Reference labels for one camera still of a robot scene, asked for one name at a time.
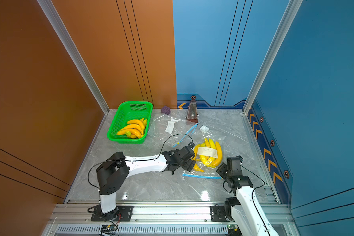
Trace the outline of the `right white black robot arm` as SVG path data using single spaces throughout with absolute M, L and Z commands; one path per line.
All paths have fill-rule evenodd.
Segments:
M 240 236 L 277 236 L 255 195 L 256 188 L 243 174 L 242 161 L 241 156 L 228 157 L 216 171 L 224 179 L 223 188 L 234 194 L 224 202 L 225 217 L 236 223 Z

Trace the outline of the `clear zip-top bag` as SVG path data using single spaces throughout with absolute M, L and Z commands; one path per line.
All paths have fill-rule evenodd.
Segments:
M 183 177 L 198 179 L 221 179 L 217 173 L 219 165 L 224 161 L 224 132 L 205 125 L 195 125 L 189 129 L 188 135 L 195 144 L 193 160 L 196 162 L 191 171 L 183 171 Z
M 150 131 L 152 138 L 161 141 L 167 139 L 167 143 L 173 148 L 180 147 L 192 141 L 194 132 L 198 129 L 198 123 L 192 123 L 177 115 L 166 115 L 154 113 L 150 120 Z

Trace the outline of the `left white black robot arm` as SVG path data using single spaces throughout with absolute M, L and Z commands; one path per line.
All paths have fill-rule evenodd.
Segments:
M 161 151 L 158 155 L 145 157 L 125 156 L 114 153 L 108 160 L 98 165 L 96 176 L 100 194 L 100 204 L 94 209 L 93 216 L 102 220 L 112 220 L 119 214 L 116 192 L 124 181 L 131 176 L 148 172 L 168 172 L 183 168 L 191 171 L 196 164 L 193 160 L 195 144 L 189 142 L 181 149 Z

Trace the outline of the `yellow banana bunch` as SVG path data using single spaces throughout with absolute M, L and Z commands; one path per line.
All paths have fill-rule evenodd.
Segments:
M 125 135 L 130 139 L 143 138 L 147 127 L 147 122 L 147 119 L 130 120 L 127 122 L 127 126 L 117 132 L 117 135 Z
M 194 171 L 204 173 L 205 169 L 215 169 L 223 161 L 223 150 L 221 144 L 213 139 L 204 138 L 201 144 L 194 147 L 196 161 Z

